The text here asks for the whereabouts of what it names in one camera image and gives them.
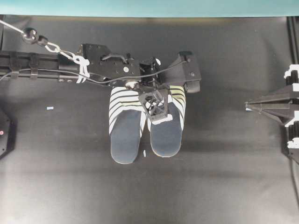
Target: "teal wall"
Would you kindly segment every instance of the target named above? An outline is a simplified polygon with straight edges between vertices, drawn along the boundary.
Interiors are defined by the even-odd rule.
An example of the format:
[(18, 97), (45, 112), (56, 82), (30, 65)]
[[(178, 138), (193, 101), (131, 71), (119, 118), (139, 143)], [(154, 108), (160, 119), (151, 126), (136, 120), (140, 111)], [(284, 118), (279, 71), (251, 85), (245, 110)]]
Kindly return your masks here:
[(110, 17), (299, 15), (299, 0), (0, 0), (0, 14)]

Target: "screw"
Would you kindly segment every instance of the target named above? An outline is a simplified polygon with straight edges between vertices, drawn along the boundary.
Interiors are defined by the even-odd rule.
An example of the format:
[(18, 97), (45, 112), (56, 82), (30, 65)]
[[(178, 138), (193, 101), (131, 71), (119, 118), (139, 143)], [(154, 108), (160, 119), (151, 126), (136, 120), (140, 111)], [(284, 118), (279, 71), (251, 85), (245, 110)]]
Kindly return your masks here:
[(128, 67), (123, 67), (123, 71), (124, 72), (129, 72), (129, 68)]

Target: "black table surface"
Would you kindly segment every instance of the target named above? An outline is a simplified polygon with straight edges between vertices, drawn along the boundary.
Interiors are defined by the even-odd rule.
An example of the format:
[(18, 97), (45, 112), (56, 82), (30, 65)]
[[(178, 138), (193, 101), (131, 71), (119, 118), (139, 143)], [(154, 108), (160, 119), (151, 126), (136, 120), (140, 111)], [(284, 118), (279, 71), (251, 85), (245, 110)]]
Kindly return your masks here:
[[(286, 18), (6, 21), (36, 28), (62, 49), (103, 44), (139, 59), (156, 56), (165, 67), (192, 50), (202, 82), (201, 92), (186, 98), (180, 152), (157, 157), (145, 128), (130, 165), (110, 155), (109, 88), (1, 82), (1, 108), (18, 127), (15, 150), (0, 160), (1, 224), (298, 223), (283, 129), (244, 107), (285, 85), (292, 63)], [(8, 28), (2, 49), (47, 54)]]

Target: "slipper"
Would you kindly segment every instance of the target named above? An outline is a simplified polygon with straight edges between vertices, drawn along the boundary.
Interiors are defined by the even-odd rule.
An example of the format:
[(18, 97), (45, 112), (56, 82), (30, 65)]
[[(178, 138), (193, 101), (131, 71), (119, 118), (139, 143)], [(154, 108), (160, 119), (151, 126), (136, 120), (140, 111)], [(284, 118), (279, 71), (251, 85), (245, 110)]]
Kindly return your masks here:
[(170, 86), (168, 113), (172, 120), (152, 124), (148, 119), (150, 144), (153, 152), (161, 157), (172, 157), (179, 152), (184, 129), (186, 108), (185, 91), (182, 86)]
[(138, 155), (146, 115), (136, 91), (115, 87), (109, 105), (111, 156), (120, 164), (132, 163)]

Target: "black and white striped fabric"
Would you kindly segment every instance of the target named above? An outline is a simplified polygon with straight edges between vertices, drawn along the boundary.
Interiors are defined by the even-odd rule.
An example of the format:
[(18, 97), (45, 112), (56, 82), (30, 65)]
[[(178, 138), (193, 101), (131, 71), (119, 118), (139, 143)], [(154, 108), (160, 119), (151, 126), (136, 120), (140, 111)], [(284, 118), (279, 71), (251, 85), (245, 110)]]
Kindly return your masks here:
[[(184, 119), (185, 119), (185, 110), (186, 110), (186, 96), (185, 91), (182, 86), (170, 86), (170, 94), (168, 95), (168, 103), (173, 103), (179, 111), (180, 114), (180, 124), (182, 130), (184, 129)], [(165, 121), (172, 120), (172, 116), (169, 114), (168, 118)], [(148, 129), (150, 131), (150, 127), (152, 122), (148, 119)]]
[(111, 134), (118, 115), (122, 111), (135, 110), (141, 112), (140, 138), (142, 136), (146, 114), (138, 100), (138, 92), (127, 90), (125, 87), (115, 87), (111, 91), (109, 105), (109, 134)]

